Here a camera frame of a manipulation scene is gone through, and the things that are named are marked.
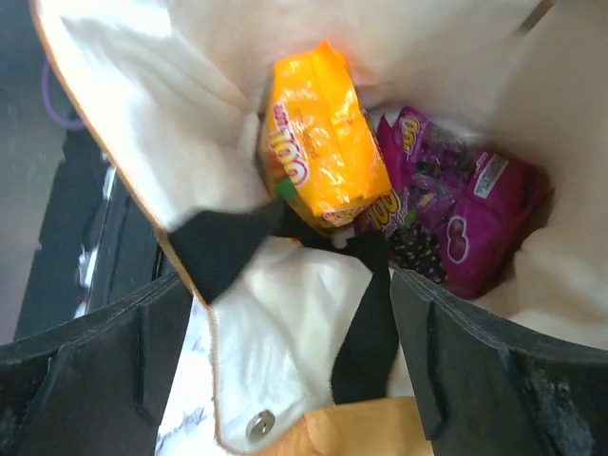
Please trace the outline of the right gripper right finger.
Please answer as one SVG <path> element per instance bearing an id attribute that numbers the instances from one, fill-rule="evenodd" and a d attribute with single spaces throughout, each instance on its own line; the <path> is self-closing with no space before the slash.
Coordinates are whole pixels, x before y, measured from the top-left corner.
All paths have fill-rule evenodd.
<path id="1" fill-rule="evenodd" d="M 499 317 L 412 271 L 390 297 L 437 455 L 603 455 L 607 354 Z"/>

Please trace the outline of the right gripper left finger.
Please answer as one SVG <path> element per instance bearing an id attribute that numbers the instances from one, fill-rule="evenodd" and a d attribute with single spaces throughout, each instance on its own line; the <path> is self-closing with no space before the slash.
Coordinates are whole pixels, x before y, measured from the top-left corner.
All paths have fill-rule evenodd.
<path id="1" fill-rule="evenodd" d="M 153 454 L 191 304 L 171 273 L 2 346 L 2 454 Z"/>

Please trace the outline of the purple grape candy packet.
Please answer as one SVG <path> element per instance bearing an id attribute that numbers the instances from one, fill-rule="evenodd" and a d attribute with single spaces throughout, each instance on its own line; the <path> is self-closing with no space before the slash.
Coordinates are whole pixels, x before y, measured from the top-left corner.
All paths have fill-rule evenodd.
<path id="1" fill-rule="evenodd" d="M 537 167 L 485 149 L 407 106 L 382 115 L 376 138 L 390 192 L 354 223 L 378 231 L 394 269 L 412 270 L 455 295 L 488 288 L 544 200 Z"/>

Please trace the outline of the yellow Trader Joe's tote bag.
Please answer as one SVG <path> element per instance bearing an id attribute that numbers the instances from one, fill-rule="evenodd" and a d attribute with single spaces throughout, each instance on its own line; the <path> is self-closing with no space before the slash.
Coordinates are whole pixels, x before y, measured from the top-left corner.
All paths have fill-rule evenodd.
<path id="1" fill-rule="evenodd" d="M 259 174 L 274 65 L 324 42 L 345 57 L 375 138 L 382 115 L 410 106 L 547 178 L 486 290 L 464 299 L 436 285 L 607 354 L 605 2 L 31 10 L 67 94 L 194 296 L 169 402 L 213 414 L 164 436 L 161 454 L 437 455 L 390 297 L 393 275 L 412 270 L 391 267 L 383 233 L 356 234 L 357 218 L 317 232 Z"/>

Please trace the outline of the orange candy packet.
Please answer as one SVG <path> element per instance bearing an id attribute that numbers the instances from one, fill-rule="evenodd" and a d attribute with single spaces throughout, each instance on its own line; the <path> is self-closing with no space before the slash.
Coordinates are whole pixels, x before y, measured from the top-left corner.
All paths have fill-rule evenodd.
<path id="1" fill-rule="evenodd" d="M 390 192 L 350 67 L 329 43 L 275 63 L 257 161 L 270 195 L 323 235 Z"/>

